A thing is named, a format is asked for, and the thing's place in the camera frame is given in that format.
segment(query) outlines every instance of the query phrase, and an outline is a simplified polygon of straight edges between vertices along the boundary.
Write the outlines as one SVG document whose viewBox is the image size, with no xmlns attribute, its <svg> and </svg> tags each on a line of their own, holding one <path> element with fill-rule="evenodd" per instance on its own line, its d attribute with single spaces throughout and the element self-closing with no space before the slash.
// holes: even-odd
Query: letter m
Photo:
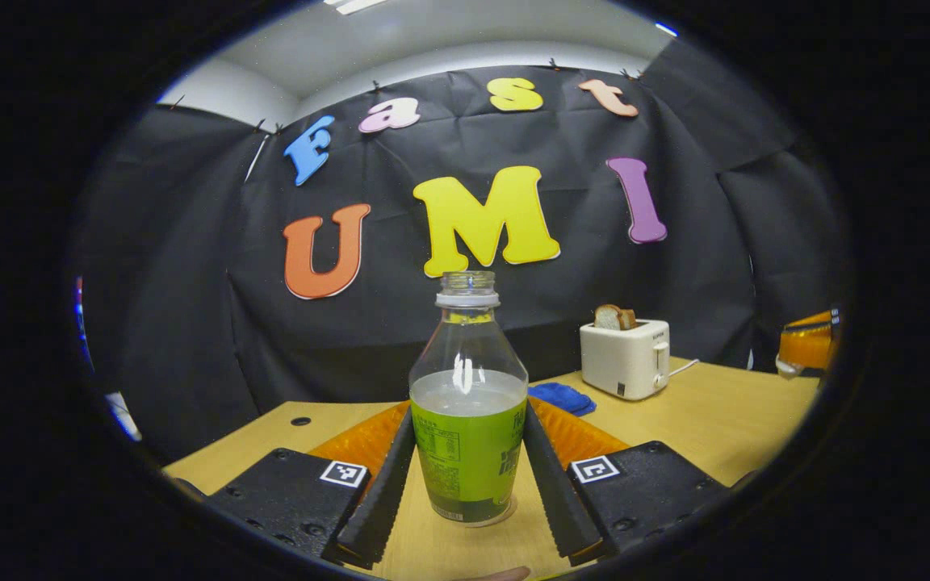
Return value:
<svg viewBox="0 0 930 581">
<path fill-rule="evenodd" d="M 425 202 L 432 246 L 425 275 L 435 278 L 444 272 L 468 269 L 468 257 L 459 253 L 455 232 L 484 267 L 494 262 L 502 228 L 509 231 L 509 243 L 501 254 L 509 264 L 558 257 L 558 242 L 547 234 L 540 209 L 539 179 L 540 170 L 528 165 L 502 169 L 494 176 L 486 203 L 480 203 L 455 178 L 418 184 L 413 195 Z"/>
</svg>

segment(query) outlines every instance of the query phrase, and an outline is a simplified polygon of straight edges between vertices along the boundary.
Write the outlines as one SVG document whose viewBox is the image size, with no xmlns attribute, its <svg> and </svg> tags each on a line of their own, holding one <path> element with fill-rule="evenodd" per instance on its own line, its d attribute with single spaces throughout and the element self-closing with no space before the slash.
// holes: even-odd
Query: foam letter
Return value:
<svg viewBox="0 0 930 581">
<path fill-rule="evenodd" d="M 547 222 L 540 210 L 536 190 L 539 179 L 540 170 L 528 165 L 502 169 L 494 176 L 486 205 L 455 178 L 418 184 L 413 195 L 425 202 L 432 246 L 432 257 L 423 269 L 425 275 L 435 278 L 468 268 L 468 257 L 458 253 L 455 232 L 484 267 L 493 264 L 501 229 L 505 227 L 509 243 L 501 255 L 509 264 L 558 257 L 560 247 L 547 234 Z"/>
<path fill-rule="evenodd" d="M 490 102 L 502 111 L 532 111 L 540 109 L 543 97 L 533 91 L 534 85 L 525 78 L 495 78 L 487 82 Z"/>
<path fill-rule="evenodd" d="M 413 124 L 421 118 L 418 111 L 418 99 L 400 97 L 381 102 L 368 110 L 370 117 L 362 120 L 358 129 L 361 133 L 381 132 L 383 129 L 400 129 Z"/>
<path fill-rule="evenodd" d="M 616 115 L 636 117 L 638 114 L 638 107 L 634 107 L 632 104 L 623 104 L 619 97 L 616 96 L 623 95 L 623 91 L 619 87 L 610 87 L 604 81 L 597 80 L 597 78 L 583 81 L 578 86 L 584 91 L 590 91 L 591 95 L 594 95 L 594 98 L 597 99 L 597 102 L 601 103 L 602 107 Z"/>
<path fill-rule="evenodd" d="M 372 211 L 368 203 L 355 203 L 333 213 L 339 224 L 339 258 L 336 267 L 324 274 L 314 272 L 314 232 L 321 228 L 321 217 L 300 218 L 282 231 L 285 244 L 285 286 L 301 299 L 339 295 L 358 278 L 361 269 L 361 227 Z"/>
<path fill-rule="evenodd" d="M 665 238 L 665 224 L 658 221 L 656 204 L 648 190 L 645 162 L 631 157 L 613 157 L 605 162 L 623 184 L 626 205 L 630 206 L 630 239 L 636 244 Z"/>
<path fill-rule="evenodd" d="M 296 166 L 296 185 L 306 182 L 329 159 L 328 153 L 320 153 L 318 150 L 332 143 L 333 137 L 325 128 L 332 125 L 333 121 L 336 121 L 335 117 L 325 115 L 285 148 L 283 155 L 288 155 Z"/>
</svg>

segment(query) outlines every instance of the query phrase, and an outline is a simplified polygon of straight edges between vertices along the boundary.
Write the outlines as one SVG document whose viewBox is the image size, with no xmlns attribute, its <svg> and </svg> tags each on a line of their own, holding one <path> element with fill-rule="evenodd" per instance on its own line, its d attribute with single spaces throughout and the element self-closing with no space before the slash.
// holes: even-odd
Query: plastic bottle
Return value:
<svg viewBox="0 0 930 581">
<path fill-rule="evenodd" d="M 494 273 L 442 284 L 442 319 L 408 376 L 418 456 L 437 514 L 493 525 L 512 512 L 528 374 L 494 320 Z"/>
</svg>

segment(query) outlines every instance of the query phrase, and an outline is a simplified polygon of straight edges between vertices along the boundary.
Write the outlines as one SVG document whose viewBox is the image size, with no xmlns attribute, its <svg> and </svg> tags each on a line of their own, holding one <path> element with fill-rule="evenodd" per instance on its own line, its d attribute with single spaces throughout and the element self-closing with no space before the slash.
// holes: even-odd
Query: blue cloth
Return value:
<svg viewBox="0 0 930 581">
<path fill-rule="evenodd" d="M 582 416 L 585 413 L 594 412 L 597 404 L 591 401 L 591 398 L 566 386 L 565 383 L 547 382 L 539 383 L 529 389 L 531 396 L 539 400 L 547 401 L 555 408 L 562 408 L 564 411 L 572 413 L 574 416 Z"/>
</svg>

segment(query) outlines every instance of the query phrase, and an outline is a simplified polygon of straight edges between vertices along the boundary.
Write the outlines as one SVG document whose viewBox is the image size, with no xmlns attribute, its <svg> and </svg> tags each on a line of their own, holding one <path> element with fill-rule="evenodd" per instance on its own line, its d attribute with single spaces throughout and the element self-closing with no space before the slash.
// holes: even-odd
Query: table surface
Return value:
<svg viewBox="0 0 930 581">
<path fill-rule="evenodd" d="M 673 369 L 685 363 L 671 357 Z M 601 392 L 584 383 L 579 371 L 541 382 L 567 383 L 589 395 L 597 409 L 583 419 L 614 437 L 630 445 L 662 441 L 731 486 L 781 449 L 812 405 L 818 381 L 697 363 L 672 376 L 660 393 L 641 401 Z M 283 446 L 308 452 L 394 403 L 289 401 L 170 464 L 165 472 L 213 494 L 272 449 Z M 291 425 L 300 416 L 311 422 Z M 509 519 L 481 529 L 455 525 L 429 507 L 414 455 L 383 561 L 372 571 L 358 571 L 395 581 L 439 581 L 520 565 L 530 567 L 531 579 L 569 569 L 568 560 L 559 558 L 555 549 L 526 454 L 519 455 L 513 493 L 519 505 Z"/>
</svg>

